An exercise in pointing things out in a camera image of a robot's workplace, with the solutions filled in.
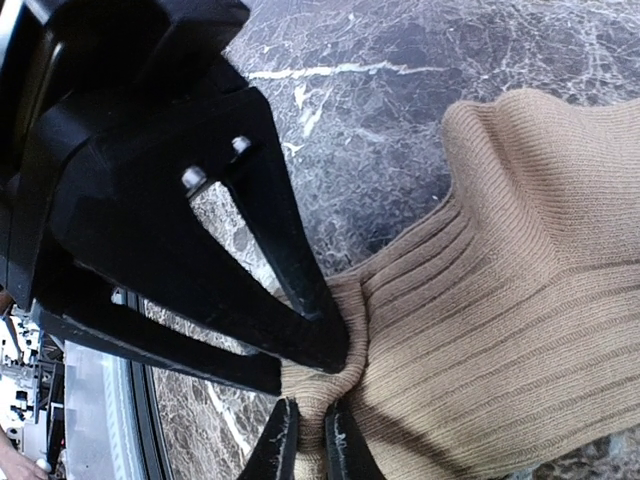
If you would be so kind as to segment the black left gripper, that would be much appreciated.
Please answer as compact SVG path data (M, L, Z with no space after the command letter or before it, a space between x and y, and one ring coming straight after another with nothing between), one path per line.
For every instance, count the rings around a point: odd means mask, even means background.
M1 284L28 307L59 269L53 196L97 131L186 94L244 27L240 1L1 5Z

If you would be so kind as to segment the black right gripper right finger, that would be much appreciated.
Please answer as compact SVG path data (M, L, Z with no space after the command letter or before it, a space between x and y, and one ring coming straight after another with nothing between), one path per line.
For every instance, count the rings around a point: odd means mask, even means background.
M385 479L345 399L329 407L324 425L329 479Z

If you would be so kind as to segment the tan ribbed sock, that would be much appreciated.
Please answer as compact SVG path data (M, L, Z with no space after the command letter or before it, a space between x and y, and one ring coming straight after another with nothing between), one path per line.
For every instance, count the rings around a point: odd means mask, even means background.
M342 398L390 479L495 478L639 421L638 102L514 90L442 136L447 198L328 281L344 371L283 368L299 479Z

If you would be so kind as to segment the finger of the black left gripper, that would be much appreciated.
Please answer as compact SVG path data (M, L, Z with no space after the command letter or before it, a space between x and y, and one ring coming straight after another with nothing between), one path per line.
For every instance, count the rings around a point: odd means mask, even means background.
M32 315L45 332L81 346L229 387L281 394L278 359L188 337L113 302L112 293L101 281L53 286L35 297Z
M284 292L273 297L201 225L223 184ZM270 105L256 88L97 131L59 181L49 224L82 267L255 354L334 374L349 334L311 251Z

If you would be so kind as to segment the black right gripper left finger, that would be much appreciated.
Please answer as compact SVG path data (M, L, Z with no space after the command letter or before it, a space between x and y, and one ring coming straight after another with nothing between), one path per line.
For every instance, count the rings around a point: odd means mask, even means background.
M292 399L279 399L239 480L291 480L299 433L299 409Z

